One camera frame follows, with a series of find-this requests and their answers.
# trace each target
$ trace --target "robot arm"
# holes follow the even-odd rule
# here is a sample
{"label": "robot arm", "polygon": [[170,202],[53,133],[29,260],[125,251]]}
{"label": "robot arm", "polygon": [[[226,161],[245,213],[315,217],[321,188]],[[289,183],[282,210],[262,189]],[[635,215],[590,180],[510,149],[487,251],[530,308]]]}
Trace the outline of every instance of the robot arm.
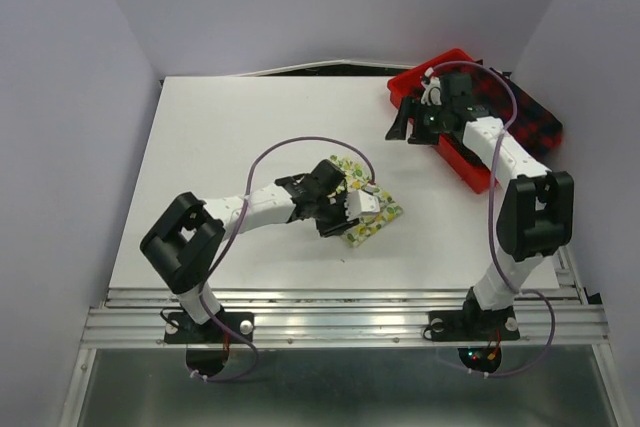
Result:
{"label": "robot arm", "polygon": [[[314,219],[322,237],[340,235],[363,215],[379,212],[378,199],[343,189],[345,175],[328,160],[309,174],[276,180],[248,197],[239,233],[265,225]],[[234,230],[243,196],[199,200],[191,192],[174,199],[140,244],[140,249],[197,324],[209,320],[200,296],[213,313],[221,310],[211,289],[200,287],[222,242]]]}
{"label": "robot arm", "polygon": [[[407,122],[412,120],[409,143],[437,145],[440,135],[452,135],[491,168],[502,120],[475,102],[468,74],[432,75],[432,69],[425,73],[425,92],[420,99],[402,100],[386,139],[404,140]],[[545,256],[571,239],[573,179],[566,172],[552,172],[533,159],[509,133],[503,137],[496,178],[506,190],[496,225],[500,245],[496,254],[511,285],[520,289]],[[462,311],[430,313],[431,318],[440,321],[439,328],[432,330],[431,339],[486,340],[499,329],[503,339],[515,340],[519,338],[517,331],[503,330],[514,317],[514,298],[515,293],[492,263],[469,290]]]}

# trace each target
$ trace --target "red plastic bin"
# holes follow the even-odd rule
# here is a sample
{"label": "red plastic bin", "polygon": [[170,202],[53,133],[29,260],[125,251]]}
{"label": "red plastic bin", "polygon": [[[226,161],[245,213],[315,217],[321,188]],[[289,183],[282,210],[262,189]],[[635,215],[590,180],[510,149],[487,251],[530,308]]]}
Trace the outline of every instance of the red plastic bin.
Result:
{"label": "red plastic bin", "polygon": [[[467,60],[473,62],[473,59],[461,49],[451,49],[438,57],[435,57],[424,64],[419,65],[411,70],[403,72],[400,75],[390,79],[387,87],[391,91],[391,103],[395,108],[400,107],[402,98],[408,95],[416,95],[416,91],[422,89],[420,78],[424,71],[429,67],[435,67],[443,62],[452,60]],[[447,163],[455,170],[469,187],[476,193],[480,194],[489,188],[489,169],[484,166],[472,165],[464,158],[460,152],[456,150],[446,135],[440,136],[440,142],[434,146],[436,152],[447,161]]]}

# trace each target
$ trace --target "gray wall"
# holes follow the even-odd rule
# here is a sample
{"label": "gray wall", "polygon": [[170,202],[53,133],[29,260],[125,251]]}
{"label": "gray wall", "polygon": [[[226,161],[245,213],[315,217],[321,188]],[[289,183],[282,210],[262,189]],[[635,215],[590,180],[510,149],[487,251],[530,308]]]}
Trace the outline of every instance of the gray wall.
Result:
{"label": "gray wall", "polygon": [[640,422],[640,0],[554,0],[516,74],[565,123],[555,164],[576,179],[573,250]]}
{"label": "gray wall", "polygon": [[0,424],[56,425],[156,76],[114,0],[0,0]]}
{"label": "gray wall", "polygon": [[551,0],[117,1],[162,74],[220,74],[451,47],[511,68]]}

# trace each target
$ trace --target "screw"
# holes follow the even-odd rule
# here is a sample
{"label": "screw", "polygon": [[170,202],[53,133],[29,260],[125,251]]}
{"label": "screw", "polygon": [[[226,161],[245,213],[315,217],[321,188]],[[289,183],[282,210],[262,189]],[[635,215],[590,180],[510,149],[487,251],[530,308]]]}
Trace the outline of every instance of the screw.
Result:
{"label": "screw", "polygon": [[435,318],[431,321],[431,330],[434,332],[442,332],[444,331],[444,323],[442,319]]}
{"label": "screw", "polygon": [[518,330],[518,321],[513,317],[509,317],[507,321],[504,323],[504,327],[509,332],[515,332],[516,330]]}
{"label": "screw", "polygon": [[240,322],[240,332],[243,335],[249,335],[251,332],[253,332],[253,324],[248,320],[243,320],[242,322]]}

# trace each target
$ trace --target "checkered cloth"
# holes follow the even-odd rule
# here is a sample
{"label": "checkered cloth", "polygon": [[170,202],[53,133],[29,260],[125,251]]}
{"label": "checkered cloth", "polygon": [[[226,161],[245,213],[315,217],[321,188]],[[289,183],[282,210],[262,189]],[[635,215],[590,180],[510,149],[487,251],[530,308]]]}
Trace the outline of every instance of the checkered cloth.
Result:
{"label": "checkered cloth", "polygon": [[[484,71],[473,67],[455,67],[456,70],[471,74],[473,95],[477,103],[488,107],[491,112],[507,122],[512,114],[511,100],[504,87]],[[509,128],[509,133],[529,154],[540,160],[562,142],[562,123],[551,112],[533,100],[525,91],[509,79],[509,73],[496,72],[509,85],[518,103],[518,117]]]}

